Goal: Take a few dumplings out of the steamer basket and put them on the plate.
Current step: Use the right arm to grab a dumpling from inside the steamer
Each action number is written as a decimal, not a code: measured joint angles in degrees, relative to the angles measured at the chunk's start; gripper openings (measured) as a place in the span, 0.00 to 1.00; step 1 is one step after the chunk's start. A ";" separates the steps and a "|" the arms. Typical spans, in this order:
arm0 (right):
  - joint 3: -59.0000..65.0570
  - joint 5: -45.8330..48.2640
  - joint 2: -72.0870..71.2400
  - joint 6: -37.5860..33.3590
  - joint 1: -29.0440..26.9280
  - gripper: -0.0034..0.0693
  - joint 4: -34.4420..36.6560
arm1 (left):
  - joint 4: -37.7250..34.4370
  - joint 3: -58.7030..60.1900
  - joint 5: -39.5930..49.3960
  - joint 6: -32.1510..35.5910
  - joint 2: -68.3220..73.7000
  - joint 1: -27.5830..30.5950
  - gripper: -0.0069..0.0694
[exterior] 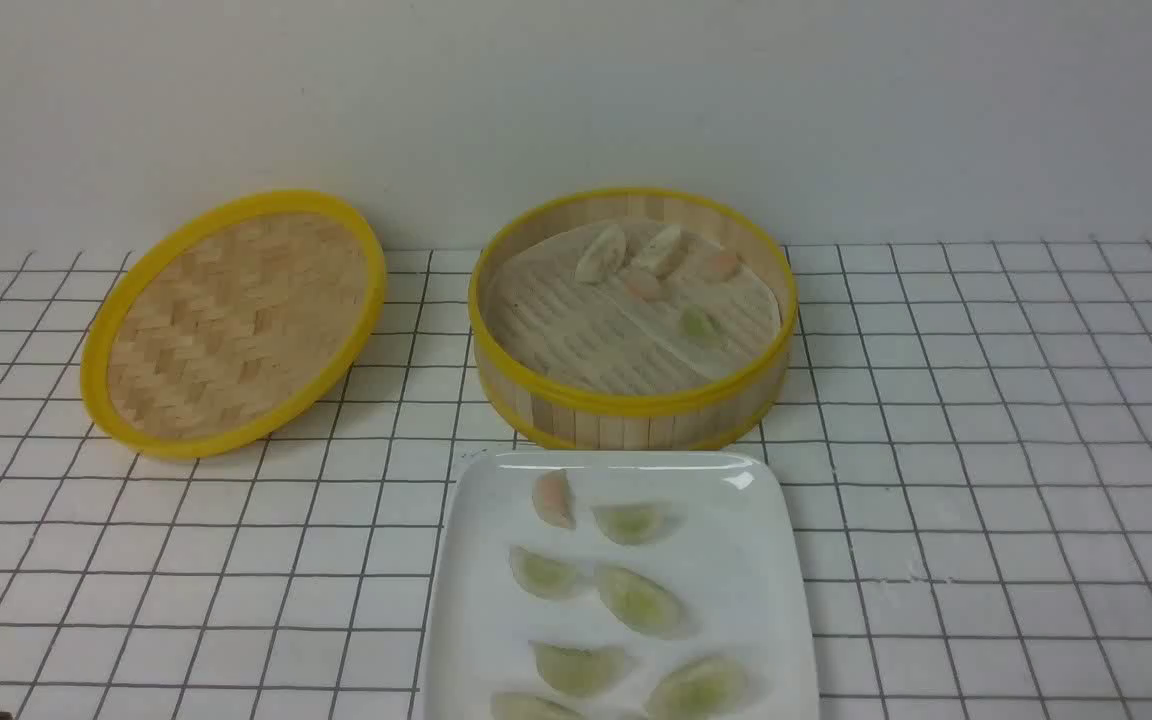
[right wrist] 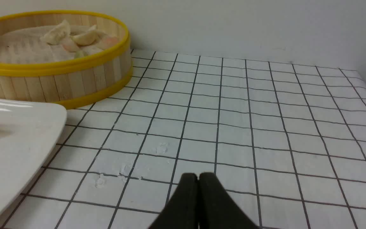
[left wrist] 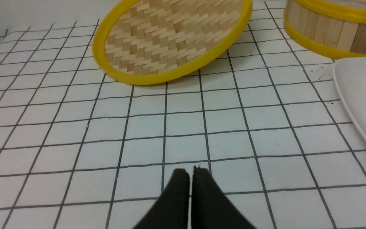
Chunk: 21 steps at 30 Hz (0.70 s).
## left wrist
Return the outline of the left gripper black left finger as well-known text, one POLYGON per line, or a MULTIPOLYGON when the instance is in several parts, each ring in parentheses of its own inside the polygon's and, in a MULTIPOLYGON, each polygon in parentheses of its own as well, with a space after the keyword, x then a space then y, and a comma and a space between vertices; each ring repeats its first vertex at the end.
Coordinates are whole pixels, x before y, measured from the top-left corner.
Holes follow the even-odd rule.
POLYGON ((187 229, 190 178, 175 169, 166 188, 135 229, 187 229))

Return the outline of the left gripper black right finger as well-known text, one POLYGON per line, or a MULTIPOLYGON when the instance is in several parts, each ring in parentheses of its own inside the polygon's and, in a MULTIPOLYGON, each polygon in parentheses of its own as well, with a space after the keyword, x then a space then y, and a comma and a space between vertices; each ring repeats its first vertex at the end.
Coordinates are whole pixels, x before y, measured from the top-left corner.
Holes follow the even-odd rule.
POLYGON ((194 168, 191 201, 192 229, 254 229, 219 188, 206 168, 194 168))

